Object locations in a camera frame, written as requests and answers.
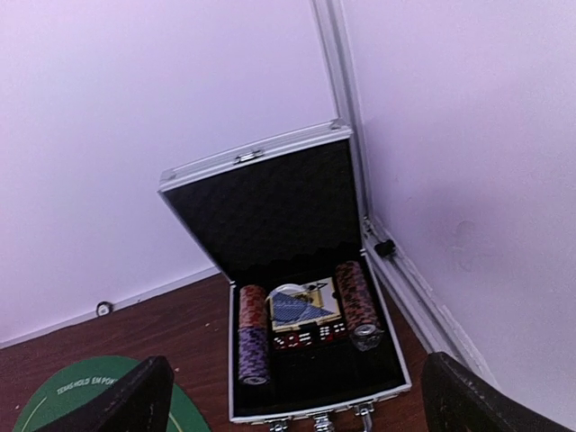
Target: baseboard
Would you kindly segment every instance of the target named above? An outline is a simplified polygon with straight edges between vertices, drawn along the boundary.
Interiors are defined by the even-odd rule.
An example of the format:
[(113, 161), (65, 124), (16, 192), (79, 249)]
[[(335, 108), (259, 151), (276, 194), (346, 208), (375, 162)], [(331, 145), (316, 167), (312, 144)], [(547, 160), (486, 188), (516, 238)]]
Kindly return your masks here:
[(377, 276), (384, 283), (422, 346), (429, 353), (437, 351), (448, 353), (500, 390), (483, 355), (398, 243), (394, 241), (396, 253), (391, 258), (381, 258), (374, 252), (374, 246), (381, 239), (393, 240), (390, 233), (373, 221), (371, 234), (366, 239), (366, 253), (373, 263)]
[[(156, 297), (158, 295), (169, 293), (173, 290), (177, 290), (178, 288), (183, 288), (189, 284), (194, 284), (198, 281), (201, 281), (202, 279), (206, 279), (207, 277), (214, 276), (214, 275), (218, 274), (219, 272), (220, 271), (216, 267), (214, 267), (214, 266), (209, 267), (209, 268), (204, 269), (200, 272), (196, 272), (194, 274), (190, 274), (186, 277), (183, 277), (182, 279), (178, 279), (178, 280), (170, 282), (170, 283), (165, 283), (164, 285), (161, 285), (161, 286), (154, 288), (152, 290), (148, 290), (148, 291), (142, 292), (138, 295), (132, 296), (128, 299), (118, 301), (117, 303), (114, 304), (114, 310), (118, 311), (120, 309), (128, 308), (129, 306), (132, 306), (132, 305), (140, 303), (140, 302), (144, 302), (144, 301), (149, 300), (149, 299)], [(74, 325), (79, 324), (81, 322), (92, 320), (94, 318), (96, 318), (96, 314), (94, 311), (84, 313), (84, 314), (78, 315), (77, 317), (74, 317), (72, 319), (67, 319), (67, 320), (61, 321), (61, 322), (54, 324), (52, 326), (41, 328), (41, 329), (33, 331), (31, 333), (27, 333), (25, 335), (15, 337), (13, 339), (8, 339), (4, 342), (0, 342), (0, 349), (6, 348), (6, 347), (9, 347), (12, 345), (20, 344), (20, 343), (25, 342), (25, 341), (30, 340), (30, 339), (39, 338), (40, 336), (48, 335), (49, 333), (51, 333), (53, 331), (63, 329), (64, 327), (74, 326)]]

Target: case lid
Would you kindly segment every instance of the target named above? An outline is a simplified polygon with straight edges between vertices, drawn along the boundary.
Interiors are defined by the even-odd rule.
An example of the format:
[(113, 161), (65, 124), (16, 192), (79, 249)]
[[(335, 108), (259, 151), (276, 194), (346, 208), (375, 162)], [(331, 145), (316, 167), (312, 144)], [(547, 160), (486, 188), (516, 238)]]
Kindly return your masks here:
[(362, 247), (351, 130), (328, 125), (163, 174), (160, 193), (231, 281), (333, 266)]

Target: poker chip case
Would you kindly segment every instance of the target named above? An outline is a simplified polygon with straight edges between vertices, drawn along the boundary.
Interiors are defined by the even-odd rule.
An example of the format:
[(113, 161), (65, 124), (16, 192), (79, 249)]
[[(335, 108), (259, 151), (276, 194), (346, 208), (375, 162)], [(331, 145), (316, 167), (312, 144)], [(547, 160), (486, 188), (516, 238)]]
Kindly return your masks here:
[[(314, 418), (316, 430), (333, 430), (331, 413), (354, 409), (364, 430), (370, 430), (373, 403), (411, 387), (365, 255), (351, 136), (347, 126), (326, 123), (169, 169), (161, 177), (160, 195), (229, 280), (232, 422), (269, 423), (280, 431), (292, 419)], [(333, 278), (338, 288), (337, 268), (341, 272), (344, 263), (355, 263), (364, 277), (373, 303), (367, 316), (378, 321), (377, 346), (362, 351), (351, 337), (336, 336), (311, 343), (321, 333), (314, 333), (312, 324), (313, 336), (301, 339), (308, 345), (277, 349), (269, 302), (264, 318), (240, 313), (240, 303), (247, 303), (240, 299), (243, 287), (257, 293), (262, 308), (263, 296), (283, 284)], [(342, 299), (336, 298), (342, 308)], [(256, 337), (251, 347), (262, 352), (258, 362), (265, 361), (266, 370), (253, 380), (261, 385), (246, 385), (240, 379), (246, 373), (239, 370), (246, 362), (243, 344)]]

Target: black foam lining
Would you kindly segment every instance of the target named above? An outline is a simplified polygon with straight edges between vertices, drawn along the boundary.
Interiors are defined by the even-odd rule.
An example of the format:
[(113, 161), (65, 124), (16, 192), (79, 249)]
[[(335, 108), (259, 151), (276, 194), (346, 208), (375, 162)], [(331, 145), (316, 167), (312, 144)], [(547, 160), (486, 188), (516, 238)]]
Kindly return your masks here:
[(333, 265), (361, 247), (347, 139), (239, 167), (164, 194), (237, 284)]
[[(270, 340), (271, 382), (264, 386), (249, 386), (238, 382), (238, 312), (239, 291), (234, 297), (233, 379), (234, 415), (264, 416), (294, 410), (312, 410), (324, 405), (341, 403), (384, 392), (405, 383), (398, 354), (367, 264), (359, 254), (378, 318), (384, 335), (377, 348), (358, 351), (348, 338), (329, 345), (294, 350), (274, 351)], [(299, 274), (290, 282), (302, 284), (321, 277), (333, 276), (336, 267), (316, 269)], [(277, 281), (265, 284), (270, 292)]]

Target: open briefcase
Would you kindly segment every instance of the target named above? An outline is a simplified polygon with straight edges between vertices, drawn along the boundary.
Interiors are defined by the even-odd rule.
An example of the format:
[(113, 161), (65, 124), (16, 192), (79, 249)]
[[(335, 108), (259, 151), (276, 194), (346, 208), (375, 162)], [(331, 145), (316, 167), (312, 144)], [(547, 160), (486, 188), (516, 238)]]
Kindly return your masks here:
[(411, 387), (365, 256), (351, 136), (322, 124), (162, 175), (160, 194), (230, 283), (232, 422), (330, 431), (330, 413), (354, 409), (371, 430), (373, 403)]

